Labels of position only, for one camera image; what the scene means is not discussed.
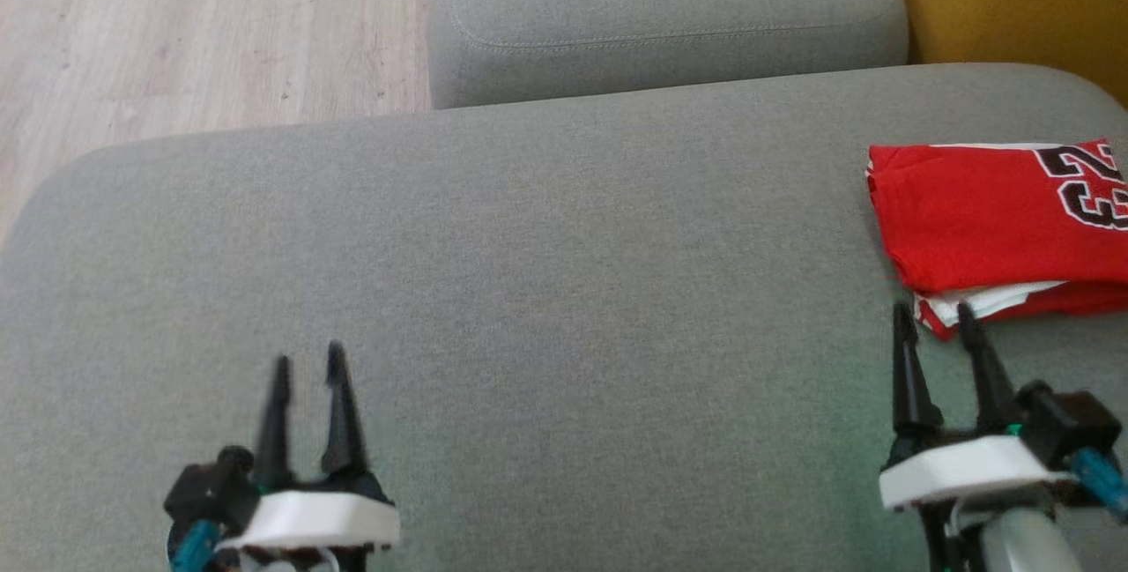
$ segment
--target gray sofa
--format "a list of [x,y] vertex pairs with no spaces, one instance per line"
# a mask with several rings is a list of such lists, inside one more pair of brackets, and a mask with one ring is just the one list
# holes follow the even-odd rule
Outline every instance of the gray sofa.
[[[1102,90],[995,63],[89,155],[0,254],[0,558],[160,567],[165,492],[254,442],[279,352],[314,475],[332,337],[403,517],[376,570],[923,569],[916,520],[876,489],[902,290],[866,147],[1096,135],[1123,152],[1128,113]],[[1015,380],[1128,417],[1128,316],[992,333]],[[932,340],[923,357],[970,423],[964,357]],[[1089,570],[1120,569],[1111,522],[1063,525]]]
[[905,62],[901,0],[433,0],[435,107]]

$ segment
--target gray fabric upholstery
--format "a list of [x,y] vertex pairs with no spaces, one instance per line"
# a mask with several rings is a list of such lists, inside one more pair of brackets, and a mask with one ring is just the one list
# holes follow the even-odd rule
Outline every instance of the gray fabric upholstery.
[[[0,256],[0,560],[159,569],[162,495],[254,442],[277,352],[314,475],[337,337],[403,512],[380,570],[918,570],[876,486],[900,289],[866,146],[1103,134],[1128,114],[1070,74],[898,67],[90,155]],[[1128,417],[1126,328],[992,332]],[[970,423],[967,360],[923,357]],[[1128,555],[1066,523],[1090,570]]]
[[905,62],[901,0],[434,0],[435,107]]

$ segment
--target seam stitching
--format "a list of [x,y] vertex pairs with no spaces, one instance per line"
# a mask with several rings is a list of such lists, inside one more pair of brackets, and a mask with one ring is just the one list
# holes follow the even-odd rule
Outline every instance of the seam stitching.
[[461,18],[458,17],[453,2],[448,2],[447,6],[447,14],[450,15],[450,20],[455,23],[455,27],[457,27],[459,33],[462,33],[465,38],[468,38],[473,46],[476,46],[479,50],[496,51],[501,54],[515,54],[520,53],[520,51],[564,49],[564,46],[598,50],[607,49],[608,46],[643,46],[654,45],[654,43],[699,41],[700,38],[737,38],[761,34],[803,33],[803,30],[849,29],[849,27],[863,26],[866,25],[866,23],[883,20],[883,18],[889,18],[893,14],[893,10],[885,10],[885,12],[874,15],[874,17],[863,18],[861,21],[827,23],[827,25],[821,26],[737,26],[719,27],[719,29],[712,30],[670,30],[670,33],[659,34],[624,34],[616,35],[616,37],[565,38],[565,41],[558,42],[511,43],[491,42],[488,38],[478,37],[478,35],[470,33],[470,30],[467,29],[467,26],[462,23]]

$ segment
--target folded jersey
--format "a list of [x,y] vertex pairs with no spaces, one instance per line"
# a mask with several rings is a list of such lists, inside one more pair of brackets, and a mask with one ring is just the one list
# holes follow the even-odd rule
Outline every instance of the folded jersey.
[[980,316],[1128,308],[1128,185],[1108,142],[870,147],[885,250],[938,334]]

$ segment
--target yellow wall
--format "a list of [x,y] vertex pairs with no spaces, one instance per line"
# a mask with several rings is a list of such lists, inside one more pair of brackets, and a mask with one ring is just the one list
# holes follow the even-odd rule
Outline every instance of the yellow wall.
[[1128,106],[1128,0],[906,0],[914,62],[1036,62]]

